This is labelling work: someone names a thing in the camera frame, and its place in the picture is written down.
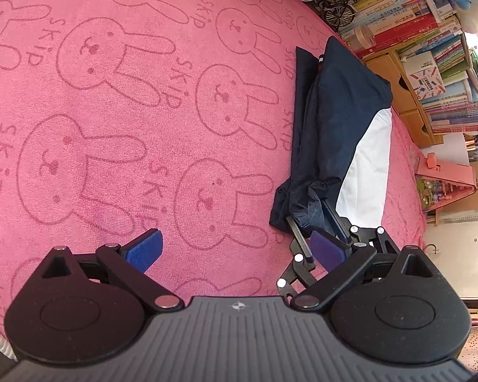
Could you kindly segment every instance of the logo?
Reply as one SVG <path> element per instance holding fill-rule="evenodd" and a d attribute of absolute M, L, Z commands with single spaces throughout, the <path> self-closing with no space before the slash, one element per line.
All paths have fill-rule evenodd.
<path fill-rule="evenodd" d="M 236 301 L 233 305 L 231 305 L 230 307 L 232 307 L 233 309 L 239 311 L 239 310 L 242 310 L 246 307 L 248 307 L 247 305 L 245 305 L 242 301 Z"/>

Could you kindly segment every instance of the pink towel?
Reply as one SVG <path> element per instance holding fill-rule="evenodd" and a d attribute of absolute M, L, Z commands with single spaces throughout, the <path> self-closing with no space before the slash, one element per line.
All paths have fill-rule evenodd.
<path fill-rule="evenodd" d="M 295 48 L 332 34 L 298 0 L 0 0 L 0 327 L 53 246 L 150 227 L 186 300 L 275 294 Z"/>

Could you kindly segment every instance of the navy blue cloth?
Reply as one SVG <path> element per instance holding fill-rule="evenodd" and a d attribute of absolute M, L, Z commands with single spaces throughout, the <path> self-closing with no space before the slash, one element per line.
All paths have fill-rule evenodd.
<path fill-rule="evenodd" d="M 336 206 L 356 146 L 373 117 L 390 108 L 389 82 L 372 73 L 335 37 L 322 62 L 296 49 L 291 177 L 276 190 L 269 223 L 289 232 L 287 215 L 309 235 L 333 230 L 322 202 Z"/>

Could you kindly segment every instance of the white fabric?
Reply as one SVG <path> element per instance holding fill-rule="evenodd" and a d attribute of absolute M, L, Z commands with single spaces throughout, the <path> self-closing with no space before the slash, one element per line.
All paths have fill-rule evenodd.
<path fill-rule="evenodd" d="M 359 141 L 337 201 L 337 213 L 353 225 L 381 225 L 388 185 L 391 109 L 380 110 Z"/>

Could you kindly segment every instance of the blue pad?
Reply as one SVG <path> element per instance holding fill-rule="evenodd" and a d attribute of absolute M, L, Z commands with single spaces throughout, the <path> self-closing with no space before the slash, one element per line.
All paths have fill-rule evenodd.
<path fill-rule="evenodd" d="M 121 248 L 126 261 L 137 270 L 145 273 L 163 252 L 163 235 L 159 230 L 149 230 Z"/>
<path fill-rule="evenodd" d="M 310 250 L 328 273 L 345 261 L 345 251 L 317 231 L 312 231 L 310 235 Z"/>

